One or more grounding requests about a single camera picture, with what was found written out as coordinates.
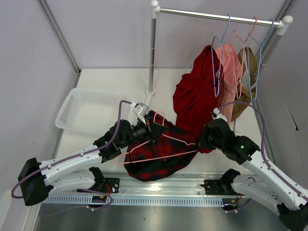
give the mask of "white plastic basket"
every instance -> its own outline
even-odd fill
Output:
[[[118,118],[125,95],[74,88],[66,97],[56,119],[56,127],[86,133],[105,134]],[[130,106],[122,104],[121,119],[127,119]]]

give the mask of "gray floor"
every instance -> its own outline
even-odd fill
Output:
[[[238,214],[221,208],[110,206],[85,208],[46,217],[70,205],[44,204],[36,231],[286,231],[278,217],[256,202]]]

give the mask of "white table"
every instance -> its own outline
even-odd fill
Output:
[[[190,71],[190,69],[158,69],[155,86],[156,95],[152,98],[150,109],[163,111],[166,119],[175,123],[176,114],[173,111],[172,95],[176,85],[181,80],[181,76]],[[129,96],[134,102],[144,102],[146,98],[145,90],[148,86],[148,73],[148,69],[83,69],[77,88],[120,92]],[[132,112],[130,112],[128,120],[131,124],[135,124],[137,121]],[[261,136],[255,114],[251,108],[247,108],[236,121],[235,130],[238,131],[238,135],[248,136],[260,145]],[[101,134],[95,135],[65,130],[57,158],[82,149],[93,143],[105,132],[102,131]],[[112,161],[98,165],[98,167],[104,173],[126,173],[123,165],[115,165]],[[221,151],[214,150],[209,154],[198,153],[192,162],[186,168],[178,171],[177,174],[222,174],[229,168],[242,173],[249,173],[247,169],[227,159]]]

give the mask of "pink shirt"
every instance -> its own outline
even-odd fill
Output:
[[[215,50],[218,58],[220,58],[220,49],[221,47],[218,47]],[[220,90],[218,107],[234,101],[236,83],[241,78],[242,66],[232,45],[226,44],[222,46],[221,64],[223,65],[224,78],[222,78],[222,88]],[[223,113],[227,118],[228,124],[231,123],[232,110],[233,104],[230,104],[221,110],[221,113]]]

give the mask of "clothing rack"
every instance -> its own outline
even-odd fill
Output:
[[[254,18],[238,18],[238,17],[230,17],[224,15],[216,15],[216,14],[208,14],[208,13],[197,13],[190,11],[181,11],[174,9],[162,8],[159,6],[157,0],[152,0],[152,21],[151,21],[151,51],[150,51],[150,71],[149,71],[149,88],[146,90],[146,94],[150,96],[155,95],[154,90],[154,54],[155,54],[155,34],[156,34],[156,19],[157,14],[159,13],[168,13],[168,14],[176,14],[176,15],[184,15],[189,17],[198,17],[198,18],[207,18],[207,19],[215,19],[221,21],[229,21],[237,22],[237,23],[245,23],[245,24],[254,24],[256,20]],[[274,51],[276,45],[278,44],[280,38],[286,32],[289,25],[292,23],[292,16],[285,16],[282,20],[273,22],[271,20],[260,20],[257,19],[257,25],[260,26],[274,26],[277,28],[275,35],[272,37],[268,46],[266,46],[263,51],[263,57],[261,60],[262,66],[260,67],[260,71],[262,71],[263,67],[266,65],[268,59],[270,58],[272,52]]]

